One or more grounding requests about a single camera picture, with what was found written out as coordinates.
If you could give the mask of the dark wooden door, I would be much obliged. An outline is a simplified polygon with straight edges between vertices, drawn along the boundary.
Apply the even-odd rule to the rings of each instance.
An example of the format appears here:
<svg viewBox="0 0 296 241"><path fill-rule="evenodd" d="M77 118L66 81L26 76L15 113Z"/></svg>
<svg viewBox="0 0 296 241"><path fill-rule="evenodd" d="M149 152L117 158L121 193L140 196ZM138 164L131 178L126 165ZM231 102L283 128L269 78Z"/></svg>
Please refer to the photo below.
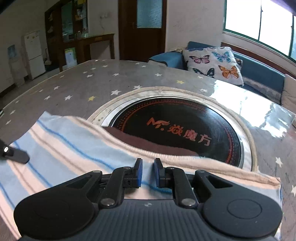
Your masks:
<svg viewBox="0 0 296 241"><path fill-rule="evenodd" d="M167 1L119 1L119 59L147 62L165 51Z"/></svg>

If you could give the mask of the butterfly print pillow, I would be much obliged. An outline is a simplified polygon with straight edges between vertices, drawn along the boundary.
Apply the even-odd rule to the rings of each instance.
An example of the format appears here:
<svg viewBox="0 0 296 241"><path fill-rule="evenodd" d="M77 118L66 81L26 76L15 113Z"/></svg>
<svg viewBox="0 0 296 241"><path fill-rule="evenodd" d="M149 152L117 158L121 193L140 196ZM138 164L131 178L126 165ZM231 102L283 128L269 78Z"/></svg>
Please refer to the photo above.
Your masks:
<svg viewBox="0 0 296 241"><path fill-rule="evenodd" d="M188 71L236 86L244 85L239 64L231 48L185 48L182 54Z"/></svg>

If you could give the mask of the white refrigerator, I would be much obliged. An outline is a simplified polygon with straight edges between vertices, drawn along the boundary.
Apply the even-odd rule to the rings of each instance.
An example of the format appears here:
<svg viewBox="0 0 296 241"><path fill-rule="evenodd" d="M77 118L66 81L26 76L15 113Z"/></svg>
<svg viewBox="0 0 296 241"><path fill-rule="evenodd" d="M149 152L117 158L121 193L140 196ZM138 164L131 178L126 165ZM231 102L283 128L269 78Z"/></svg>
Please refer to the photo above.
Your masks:
<svg viewBox="0 0 296 241"><path fill-rule="evenodd" d="M46 72L39 32L28 33L24 35L23 40L27 55L29 77L35 79Z"/></svg>

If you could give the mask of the dark display cabinet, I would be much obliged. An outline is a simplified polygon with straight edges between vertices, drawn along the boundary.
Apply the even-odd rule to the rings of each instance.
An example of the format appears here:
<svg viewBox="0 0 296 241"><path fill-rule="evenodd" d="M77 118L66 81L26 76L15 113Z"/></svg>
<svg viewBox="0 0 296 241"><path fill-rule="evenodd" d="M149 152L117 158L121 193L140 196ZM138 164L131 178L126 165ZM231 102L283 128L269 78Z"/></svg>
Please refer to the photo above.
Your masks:
<svg viewBox="0 0 296 241"><path fill-rule="evenodd" d="M87 1L54 1L45 11L49 58L54 67L66 65L64 43L88 32Z"/></svg>

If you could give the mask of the grey star tablecloth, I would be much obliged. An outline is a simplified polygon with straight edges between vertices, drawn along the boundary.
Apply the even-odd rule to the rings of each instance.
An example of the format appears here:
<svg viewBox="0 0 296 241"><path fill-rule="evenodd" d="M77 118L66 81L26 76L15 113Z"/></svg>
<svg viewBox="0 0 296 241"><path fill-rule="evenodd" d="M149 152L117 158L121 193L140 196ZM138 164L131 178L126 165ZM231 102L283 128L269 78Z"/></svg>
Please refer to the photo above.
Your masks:
<svg viewBox="0 0 296 241"><path fill-rule="evenodd" d="M260 172L282 182L282 240L295 240L295 127L282 106L235 85L149 63L92 60L4 98L1 139L20 138L45 111L90 117L100 106L137 88L167 86L216 99L233 110L255 140Z"/></svg>

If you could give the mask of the blue sofa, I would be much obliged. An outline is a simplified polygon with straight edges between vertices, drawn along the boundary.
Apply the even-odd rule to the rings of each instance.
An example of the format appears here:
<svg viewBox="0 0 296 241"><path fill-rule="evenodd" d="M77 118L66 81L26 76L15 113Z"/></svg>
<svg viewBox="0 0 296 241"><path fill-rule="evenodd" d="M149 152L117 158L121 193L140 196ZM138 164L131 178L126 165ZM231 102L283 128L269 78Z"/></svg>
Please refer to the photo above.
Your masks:
<svg viewBox="0 0 296 241"><path fill-rule="evenodd" d="M221 80L281 104L285 75L228 46L190 41L187 47L155 55L149 62Z"/></svg>

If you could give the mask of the striped blue pink shirt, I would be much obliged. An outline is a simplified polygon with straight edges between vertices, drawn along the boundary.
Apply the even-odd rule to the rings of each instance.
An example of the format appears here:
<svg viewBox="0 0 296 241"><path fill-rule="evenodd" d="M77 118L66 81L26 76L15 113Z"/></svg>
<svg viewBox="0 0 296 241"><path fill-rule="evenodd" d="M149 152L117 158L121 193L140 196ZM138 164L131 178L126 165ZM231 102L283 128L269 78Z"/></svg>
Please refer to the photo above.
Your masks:
<svg viewBox="0 0 296 241"><path fill-rule="evenodd" d="M178 167L188 174L202 169L282 203L279 178L241 170L181 148L149 143L149 150L143 150L119 140L115 132L75 116L45 112L11 147L26 151L30 160L24 165L1 161L1 219L9 230L9 234L1 233L1 240L20 237L13 212L24 198L94 170L108 174L119 167L133 166L137 158L143 160L142 185L127 191L126 198L170 196L169 190L156 186L153 162L159 158L166 167Z"/></svg>

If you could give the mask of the water dispenser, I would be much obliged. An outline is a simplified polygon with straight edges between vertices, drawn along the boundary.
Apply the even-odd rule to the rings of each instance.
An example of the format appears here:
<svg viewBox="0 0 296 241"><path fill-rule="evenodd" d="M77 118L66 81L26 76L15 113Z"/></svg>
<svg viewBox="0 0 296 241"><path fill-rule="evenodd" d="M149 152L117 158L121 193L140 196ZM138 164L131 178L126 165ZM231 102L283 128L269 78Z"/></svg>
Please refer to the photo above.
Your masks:
<svg viewBox="0 0 296 241"><path fill-rule="evenodd" d="M23 70L23 62L20 54L15 45L11 45L8 47L8 59L9 66L11 69L11 75L17 87L22 86L25 83L24 80L24 70Z"/></svg>

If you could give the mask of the green framed window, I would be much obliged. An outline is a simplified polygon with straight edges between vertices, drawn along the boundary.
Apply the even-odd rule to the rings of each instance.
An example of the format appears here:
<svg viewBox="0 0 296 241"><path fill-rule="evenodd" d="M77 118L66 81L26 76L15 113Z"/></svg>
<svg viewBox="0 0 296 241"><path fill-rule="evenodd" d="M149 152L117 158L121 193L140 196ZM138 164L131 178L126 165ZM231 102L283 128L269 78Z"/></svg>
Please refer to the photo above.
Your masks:
<svg viewBox="0 0 296 241"><path fill-rule="evenodd" d="M226 1L224 30L295 61L295 14L274 1Z"/></svg>

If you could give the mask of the beige cushion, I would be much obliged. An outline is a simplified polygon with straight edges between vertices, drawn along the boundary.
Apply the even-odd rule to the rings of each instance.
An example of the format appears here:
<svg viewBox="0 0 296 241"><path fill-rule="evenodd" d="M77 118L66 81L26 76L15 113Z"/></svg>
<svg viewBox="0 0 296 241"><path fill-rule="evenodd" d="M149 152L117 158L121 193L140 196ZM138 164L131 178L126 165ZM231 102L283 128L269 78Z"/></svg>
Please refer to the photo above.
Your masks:
<svg viewBox="0 0 296 241"><path fill-rule="evenodd" d="M296 80L288 74L285 75L281 105L293 113L296 112Z"/></svg>

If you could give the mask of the round black induction cooker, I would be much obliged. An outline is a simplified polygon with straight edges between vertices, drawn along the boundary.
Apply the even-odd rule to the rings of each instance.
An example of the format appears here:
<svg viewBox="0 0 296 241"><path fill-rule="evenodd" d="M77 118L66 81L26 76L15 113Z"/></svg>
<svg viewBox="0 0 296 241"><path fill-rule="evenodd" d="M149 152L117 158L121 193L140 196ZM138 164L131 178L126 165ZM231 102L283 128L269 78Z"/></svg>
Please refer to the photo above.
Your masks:
<svg viewBox="0 0 296 241"><path fill-rule="evenodd" d="M254 139L240 117L215 99L188 90L136 89L103 104L88 120L246 171L257 165Z"/></svg>

